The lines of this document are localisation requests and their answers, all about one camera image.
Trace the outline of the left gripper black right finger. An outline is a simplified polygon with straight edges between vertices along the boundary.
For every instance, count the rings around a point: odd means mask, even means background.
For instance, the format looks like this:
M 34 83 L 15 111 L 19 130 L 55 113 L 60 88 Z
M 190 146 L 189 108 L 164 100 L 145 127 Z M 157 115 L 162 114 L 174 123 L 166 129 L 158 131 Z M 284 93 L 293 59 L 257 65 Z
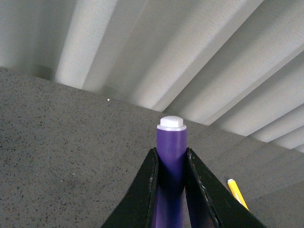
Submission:
M 192 228 L 264 228 L 199 156 L 186 150 L 185 191 Z

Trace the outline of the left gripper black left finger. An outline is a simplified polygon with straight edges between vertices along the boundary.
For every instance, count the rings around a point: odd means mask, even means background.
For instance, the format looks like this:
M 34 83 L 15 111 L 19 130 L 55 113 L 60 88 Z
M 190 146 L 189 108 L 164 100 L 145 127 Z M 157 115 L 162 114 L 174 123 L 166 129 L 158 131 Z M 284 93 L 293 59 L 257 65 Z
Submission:
M 127 193 L 103 223 L 103 228 L 156 227 L 159 162 L 155 148 L 149 150 Z

